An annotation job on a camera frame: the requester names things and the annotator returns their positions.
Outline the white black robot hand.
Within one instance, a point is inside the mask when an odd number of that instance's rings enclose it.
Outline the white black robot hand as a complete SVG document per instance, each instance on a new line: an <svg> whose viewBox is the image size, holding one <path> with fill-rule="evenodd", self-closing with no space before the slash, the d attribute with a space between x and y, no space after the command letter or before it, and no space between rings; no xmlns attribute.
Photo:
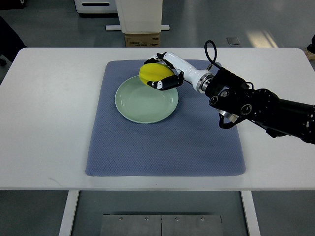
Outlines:
<svg viewBox="0 0 315 236"><path fill-rule="evenodd" d="M209 69L199 70L186 60L175 55L172 52L165 52L163 54L157 53L152 58L146 60L148 63L160 63L168 66L173 70L175 75L162 79L161 81L151 82L148 81L146 85L157 90L169 90L179 87L184 81L190 83L193 88L200 92L205 93L206 85L214 77Z"/></svg>

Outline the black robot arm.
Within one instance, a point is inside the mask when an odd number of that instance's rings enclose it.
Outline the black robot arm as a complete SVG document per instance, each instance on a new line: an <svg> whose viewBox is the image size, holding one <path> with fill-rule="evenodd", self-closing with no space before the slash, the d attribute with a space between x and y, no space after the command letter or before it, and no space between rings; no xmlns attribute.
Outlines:
<svg viewBox="0 0 315 236"><path fill-rule="evenodd" d="M201 89L219 112L220 128L229 129L247 119L273 138L290 135L315 142L313 105L280 99L265 88L254 89L251 82L225 68L206 79Z"/></svg>

